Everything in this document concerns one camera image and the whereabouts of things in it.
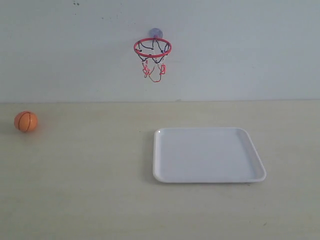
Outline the small orange toy basketball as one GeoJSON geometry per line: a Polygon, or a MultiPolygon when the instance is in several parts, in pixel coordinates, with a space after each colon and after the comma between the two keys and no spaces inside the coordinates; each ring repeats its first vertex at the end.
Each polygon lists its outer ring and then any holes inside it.
{"type": "Polygon", "coordinates": [[[34,112],[22,111],[14,118],[14,127],[23,133],[32,132],[37,126],[38,117],[34,112]]]}

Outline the red mini basketball hoop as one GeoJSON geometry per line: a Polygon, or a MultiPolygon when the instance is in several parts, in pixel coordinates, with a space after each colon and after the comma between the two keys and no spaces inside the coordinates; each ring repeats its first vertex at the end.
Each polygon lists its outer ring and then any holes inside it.
{"type": "Polygon", "coordinates": [[[172,52],[172,44],[163,38],[147,37],[138,40],[133,50],[141,61],[144,78],[159,83],[166,74],[166,58],[172,52]]]}

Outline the white rectangular plastic tray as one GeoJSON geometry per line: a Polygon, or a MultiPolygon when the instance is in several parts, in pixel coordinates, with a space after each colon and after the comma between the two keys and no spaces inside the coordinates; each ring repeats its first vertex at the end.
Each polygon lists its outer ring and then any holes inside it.
{"type": "Polygon", "coordinates": [[[257,183],[267,176],[250,135],[239,127],[156,130],[152,173],[166,184],[257,183]]]}

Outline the clear suction cup mount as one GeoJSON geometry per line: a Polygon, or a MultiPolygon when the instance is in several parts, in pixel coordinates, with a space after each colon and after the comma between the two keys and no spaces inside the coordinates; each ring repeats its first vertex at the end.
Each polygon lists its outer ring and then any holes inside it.
{"type": "Polygon", "coordinates": [[[148,36],[150,38],[162,39],[163,38],[163,31],[159,28],[152,28],[149,30],[148,36]]]}

